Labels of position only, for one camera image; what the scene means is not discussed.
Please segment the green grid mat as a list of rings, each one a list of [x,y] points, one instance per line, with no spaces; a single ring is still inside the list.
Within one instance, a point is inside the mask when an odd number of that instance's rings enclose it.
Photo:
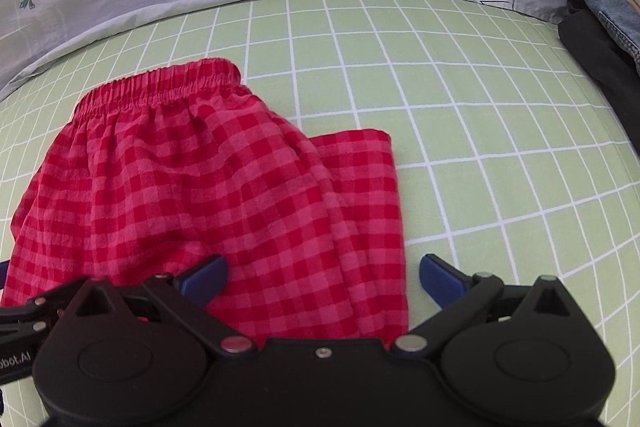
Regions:
[[[224,57],[309,134],[386,131],[410,321],[420,259],[508,283],[559,277],[610,350],[603,419],[639,421],[639,161],[551,24],[459,0],[254,0],[168,18],[57,62],[1,105],[1,221],[78,100],[136,72]]]

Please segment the red checkered shorts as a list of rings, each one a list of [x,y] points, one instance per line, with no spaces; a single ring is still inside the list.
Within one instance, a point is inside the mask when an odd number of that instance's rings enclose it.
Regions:
[[[207,311],[256,340],[378,338],[408,327],[390,136],[311,138],[209,58],[90,91],[11,222],[2,303],[77,277],[137,285],[218,255]]]

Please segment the black folded garment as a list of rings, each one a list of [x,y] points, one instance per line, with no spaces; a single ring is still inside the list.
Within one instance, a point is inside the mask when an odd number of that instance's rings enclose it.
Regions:
[[[639,75],[631,56],[608,35],[584,0],[567,0],[558,25],[562,45],[598,87],[639,152]]]

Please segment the blue denim folded jeans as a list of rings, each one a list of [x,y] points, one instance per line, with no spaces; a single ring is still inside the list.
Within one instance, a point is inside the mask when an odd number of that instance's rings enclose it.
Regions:
[[[639,69],[639,14],[627,0],[585,0],[608,35]]]

